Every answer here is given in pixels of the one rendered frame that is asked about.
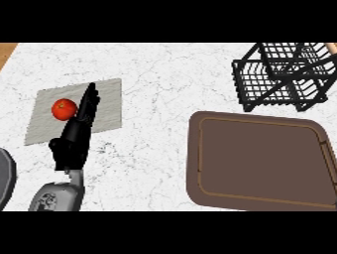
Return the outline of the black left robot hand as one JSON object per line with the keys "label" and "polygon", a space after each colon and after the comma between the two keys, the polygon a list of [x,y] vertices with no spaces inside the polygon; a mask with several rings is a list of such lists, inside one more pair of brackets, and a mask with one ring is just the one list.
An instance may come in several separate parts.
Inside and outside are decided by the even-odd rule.
{"label": "black left robot hand", "polygon": [[80,170],[85,167],[98,104],[98,90],[92,82],[85,91],[79,113],[68,120],[61,137],[49,143],[57,171]]}

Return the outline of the brown tray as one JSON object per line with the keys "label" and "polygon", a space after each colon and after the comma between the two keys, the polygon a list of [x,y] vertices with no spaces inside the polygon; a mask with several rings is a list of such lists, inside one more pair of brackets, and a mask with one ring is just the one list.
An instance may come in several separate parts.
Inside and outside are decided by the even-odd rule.
{"label": "brown tray", "polygon": [[186,191],[206,206],[337,211],[337,160],[322,126],[305,119],[197,112]]}

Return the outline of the red tomato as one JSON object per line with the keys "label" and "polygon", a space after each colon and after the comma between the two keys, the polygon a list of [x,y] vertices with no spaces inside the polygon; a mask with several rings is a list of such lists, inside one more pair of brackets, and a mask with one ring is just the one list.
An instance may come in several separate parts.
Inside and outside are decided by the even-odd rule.
{"label": "red tomato", "polygon": [[70,120],[79,111],[77,104],[67,98],[59,99],[52,106],[54,117],[61,120]]}

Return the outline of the grey placemat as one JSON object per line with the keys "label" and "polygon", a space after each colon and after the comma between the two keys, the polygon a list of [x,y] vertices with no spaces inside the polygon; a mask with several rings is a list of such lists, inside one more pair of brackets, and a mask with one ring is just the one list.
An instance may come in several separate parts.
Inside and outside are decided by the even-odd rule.
{"label": "grey placemat", "polygon": [[[67,98],[74,103],[82,102],[86,83],[64,87],[43,89],[37,92],[31,121],[26,134],[26,145],[49,142],[59,137],[67,125],[65,121],[55,118],[52,106],[55,102]],[[99,104],[96,107],[92,132],[104,132],[121,127],[121,79],[113,78],[95,83]]]}

